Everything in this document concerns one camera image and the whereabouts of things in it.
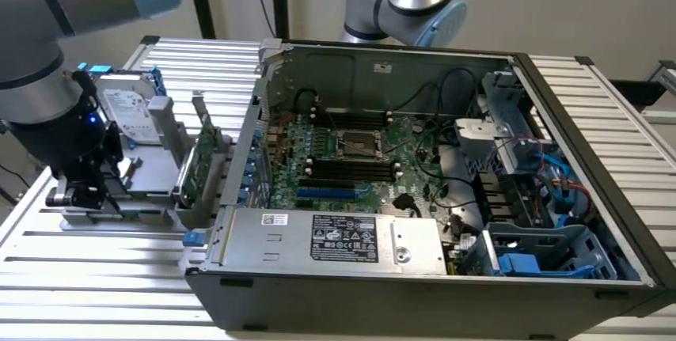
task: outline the power supply label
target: power supply label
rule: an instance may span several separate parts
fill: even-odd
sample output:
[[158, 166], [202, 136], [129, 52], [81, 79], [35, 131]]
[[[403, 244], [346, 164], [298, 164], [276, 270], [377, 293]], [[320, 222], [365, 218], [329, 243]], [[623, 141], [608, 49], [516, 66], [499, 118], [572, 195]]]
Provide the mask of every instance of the power supply label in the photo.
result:
[[378, 263], [376, 218], [313, 216], [310, 256], [326, 262]]

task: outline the robotic arm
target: robotic arm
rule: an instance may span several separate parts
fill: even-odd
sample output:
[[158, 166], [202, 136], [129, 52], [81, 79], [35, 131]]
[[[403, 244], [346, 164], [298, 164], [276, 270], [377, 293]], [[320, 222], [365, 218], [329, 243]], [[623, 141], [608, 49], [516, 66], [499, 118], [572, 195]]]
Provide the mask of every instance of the robotic arm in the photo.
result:
[[346, 0], [345, 33], [350, 43], [393, 37], [417, 47], [445, 47], [467, 16], [463, 0]]
[[50, 206], [117, 212], [119, 132], [99, 115], [85, 71], [70, 72], [57, 40], [149, 19], [181, 0], [0, 0], [0, 119], [59, 180]]

